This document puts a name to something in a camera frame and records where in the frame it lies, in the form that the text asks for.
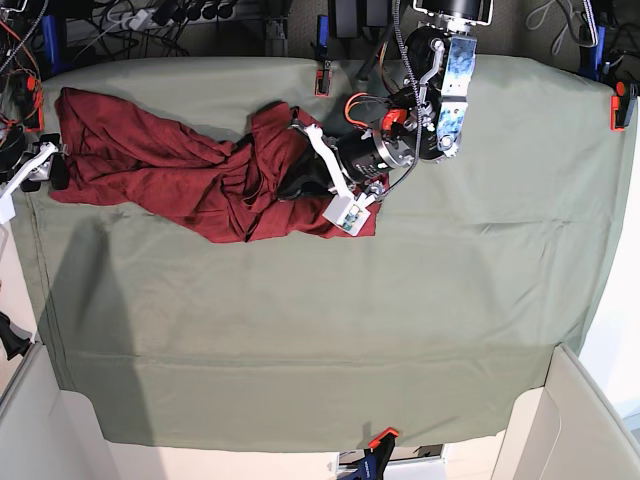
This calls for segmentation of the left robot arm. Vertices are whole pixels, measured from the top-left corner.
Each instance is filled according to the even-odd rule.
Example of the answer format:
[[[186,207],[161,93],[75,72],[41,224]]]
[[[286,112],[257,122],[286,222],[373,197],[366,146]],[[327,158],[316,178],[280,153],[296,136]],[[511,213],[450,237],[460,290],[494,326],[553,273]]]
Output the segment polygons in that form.
[[[409,175],[419,162],[437,164],[457,154],[476,61],[469,30],[489,25],[493,15],[490,1],[413,1],[425,19],[403,36],[406,5],[392,3],[380,46],[385,51],[396,42],[406,70],[402,86],[385,97],[351,95],[343,115],[354,129],[340,137],[298,119],[291,123],[307,148],[287,170],[278,199],[329,198],[323,218],[351,236],[363,232],[374,205],[398,187],[390,172]]]

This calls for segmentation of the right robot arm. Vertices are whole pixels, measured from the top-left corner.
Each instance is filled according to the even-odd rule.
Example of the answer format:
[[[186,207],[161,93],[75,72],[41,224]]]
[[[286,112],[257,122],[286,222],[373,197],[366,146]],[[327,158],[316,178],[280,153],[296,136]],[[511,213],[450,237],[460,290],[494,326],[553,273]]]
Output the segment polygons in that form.
[[[38,29],[55,47],[55,22],[47,1],[1,3],[1,223],[16,215],[13,194],[36,192],[48,183],[69,185],[67,148],[57,133],[44,132],[40,65],[27,45]]]

